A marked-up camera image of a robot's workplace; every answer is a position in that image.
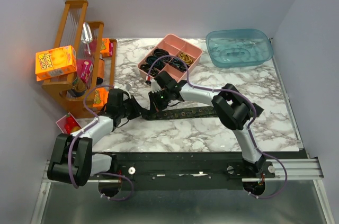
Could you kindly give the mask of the dark floral patterned necktie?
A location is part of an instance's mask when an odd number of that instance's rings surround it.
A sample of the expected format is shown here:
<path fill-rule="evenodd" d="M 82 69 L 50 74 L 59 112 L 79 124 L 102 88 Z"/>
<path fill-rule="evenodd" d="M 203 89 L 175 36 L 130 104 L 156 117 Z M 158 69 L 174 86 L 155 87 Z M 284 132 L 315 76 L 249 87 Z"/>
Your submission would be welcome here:
<path fill-rule="evenodd" d="M 222 106 L 198 106 L 179 109 L 169 109 L 171 105 L 156 105 L 153 103 L 149 110 L 139 110 L 139 116 L 145 120 L 175 120 L 188 118 L 217 118 L 215 108 Z"/>

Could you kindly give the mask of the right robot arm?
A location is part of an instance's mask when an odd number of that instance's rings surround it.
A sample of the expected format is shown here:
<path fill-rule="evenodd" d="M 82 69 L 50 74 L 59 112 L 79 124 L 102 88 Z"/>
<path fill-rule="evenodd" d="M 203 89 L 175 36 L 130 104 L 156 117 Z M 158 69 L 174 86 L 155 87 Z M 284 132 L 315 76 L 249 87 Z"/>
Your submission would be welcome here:
<path fill-rule="evenodd" d="M 265 157 L 251 130 L 251 124 L 257 117 L 257 106 L 234 85 L 226 84 L 221 89 L 215 89 L 193 85 L 187 80 L 177 82 L 165 71 L 153 79 L 147 77 L 146 83 L 151 86 L 151 107 L 157 111 L 165 109 L 173 100 L 197 102 L 213 107 L 220 122 L 236 136 L 242 151 L 245 174 L 256 177 L 263 171 Z"/>

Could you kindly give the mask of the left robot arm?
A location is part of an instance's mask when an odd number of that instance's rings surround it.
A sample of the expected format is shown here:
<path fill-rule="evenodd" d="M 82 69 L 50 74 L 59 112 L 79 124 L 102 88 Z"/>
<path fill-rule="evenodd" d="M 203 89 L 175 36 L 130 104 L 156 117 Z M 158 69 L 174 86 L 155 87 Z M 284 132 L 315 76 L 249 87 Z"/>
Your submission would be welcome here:
<path fill-rule="evenodd" d="M 75 132 L 57 136 L 47 170 L 48 179 L 75 188 L 85 185 L 92 175 L 93 145 L 113 132 L 122 119 L 132 120 L 146 111 L 126 91 L 109 90 L 106 104 L 92 122 Z"/>

